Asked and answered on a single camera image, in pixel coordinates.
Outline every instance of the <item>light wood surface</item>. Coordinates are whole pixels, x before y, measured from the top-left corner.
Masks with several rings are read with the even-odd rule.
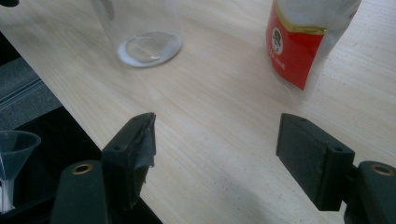
[[[270,6],[178,1],[182,50],[149,69],[120,66],[88,0],[21,0],[0,7],[0,29],[99,148],[131,117],[157,114],[142,197],[164,223],[343,223],[276,156],[279,118],[310,119],[355,150],[355,164],[396,166],[395,1],[362,1],[302,102],[272,74]]]

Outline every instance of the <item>logo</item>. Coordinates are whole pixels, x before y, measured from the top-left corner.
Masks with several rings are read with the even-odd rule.
[[[274,52],[279,55],[283,51],[283,40],[282,40],[282,35],[280,34],[279,29],[274,28],[273,30],[273,35],[272,35],[272,46]]]

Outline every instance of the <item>glass bottom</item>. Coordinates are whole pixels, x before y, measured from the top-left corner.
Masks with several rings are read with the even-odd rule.
[[[139,35],[120,44],[119,59],[133,67],[149,67],[173,58],[181,47],[181,36],[162,32]]]

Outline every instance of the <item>gray mat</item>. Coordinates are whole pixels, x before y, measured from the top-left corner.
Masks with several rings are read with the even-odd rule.
[[[23,58],[0,66],[0,99],[0,130],[15,129],[62,106]]]

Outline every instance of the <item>wooden table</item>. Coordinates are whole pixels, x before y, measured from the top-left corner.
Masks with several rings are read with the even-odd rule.
[[[276,156],[283,112],[396,166],[396,4],[364,0],[311,97],[295,102],[265,50],[270,0],[180,0],[184,45],[149,69],[119,65],[90,1],[0,8],[0,29],[103,148],[133,116],[157,114],[142,197],[164,223],[343,223],[319,212]]]

